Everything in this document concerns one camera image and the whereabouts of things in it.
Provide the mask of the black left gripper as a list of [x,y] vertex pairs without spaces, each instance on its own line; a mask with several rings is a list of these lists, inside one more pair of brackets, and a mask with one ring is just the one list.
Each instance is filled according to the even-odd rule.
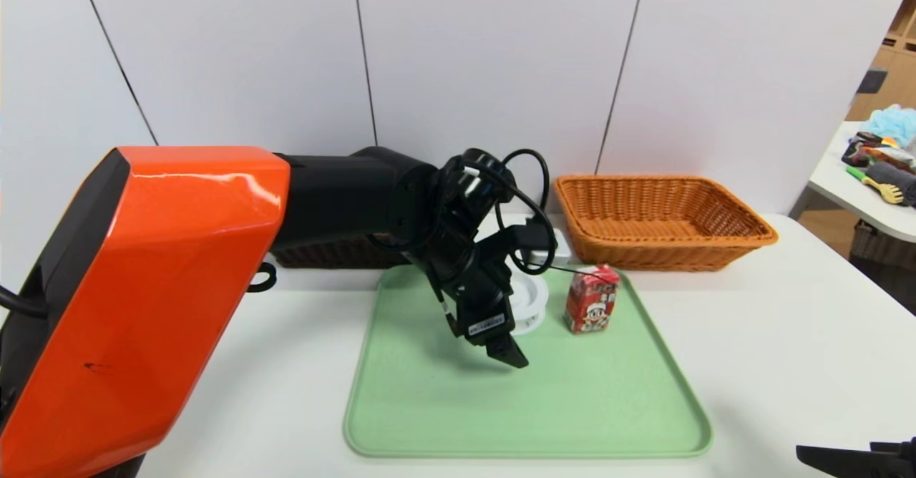
[[487,356],[516,369],[529,360],[510,333],[510,267],[503,260],[475,258],[439,262],[439,305],[456,337],[485,345]]

